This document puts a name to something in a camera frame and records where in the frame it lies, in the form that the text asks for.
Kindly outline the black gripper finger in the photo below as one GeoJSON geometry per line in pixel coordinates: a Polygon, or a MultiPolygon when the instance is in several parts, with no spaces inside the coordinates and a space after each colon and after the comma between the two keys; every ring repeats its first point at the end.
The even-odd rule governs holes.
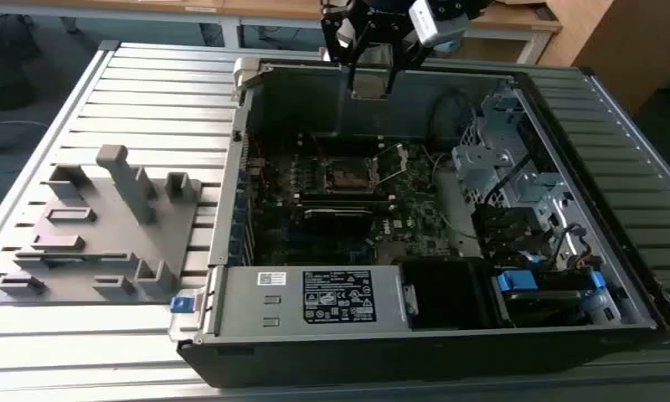
{"type": "Polygon", "coordinates": [[[397,78],[397,73],[419,67],[427,56],[427,47],[418,41],[398,41],[390,46],[391,63],[387,69],[385,95],[389,96],[397,78]]]}
{"type": "Polygon", "coordinates": [[[321,2],[321,31],[331,62],[347,68],[347,90],[355,95],[355,70],[369,38],[366,2],[321,2]]]}

